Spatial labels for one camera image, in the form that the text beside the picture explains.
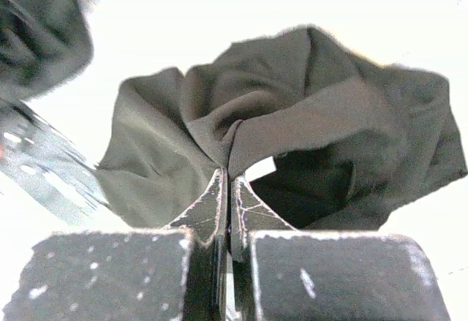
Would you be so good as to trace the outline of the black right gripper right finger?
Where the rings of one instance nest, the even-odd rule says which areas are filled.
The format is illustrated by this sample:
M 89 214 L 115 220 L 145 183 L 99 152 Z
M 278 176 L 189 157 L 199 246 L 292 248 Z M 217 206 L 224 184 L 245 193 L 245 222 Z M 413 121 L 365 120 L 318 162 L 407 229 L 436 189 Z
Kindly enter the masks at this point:
M 298 230 L 249 182 L 231 185 L 235 308 L 242 320 L 448 320 L 434 270 L 404 235 Z

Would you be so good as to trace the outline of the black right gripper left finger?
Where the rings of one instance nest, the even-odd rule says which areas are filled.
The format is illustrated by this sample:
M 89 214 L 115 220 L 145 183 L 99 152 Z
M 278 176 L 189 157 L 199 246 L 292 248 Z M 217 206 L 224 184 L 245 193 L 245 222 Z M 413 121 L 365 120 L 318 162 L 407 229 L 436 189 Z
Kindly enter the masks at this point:
M 162 229 L 111 214 L 73 227 L 1 177 L 3 320 L 223 320 L 227 184 Z

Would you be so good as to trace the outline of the black shirt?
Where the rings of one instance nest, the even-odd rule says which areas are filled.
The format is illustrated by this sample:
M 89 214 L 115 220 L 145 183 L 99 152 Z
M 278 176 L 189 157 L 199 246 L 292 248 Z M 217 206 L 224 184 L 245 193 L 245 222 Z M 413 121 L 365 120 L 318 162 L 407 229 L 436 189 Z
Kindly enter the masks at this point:
M 254 192 L 295 227 L 374 230 L 467 174 L 436 73 L 381 67 L 313 28 L 232 44 L 210 64 L 125 80 L 96 171 L 111 210 L 160 227 L 272 158 Z
M 78 0 L 1 0 L 1 101 L 42 94 L 88 65 L 91 38 Z

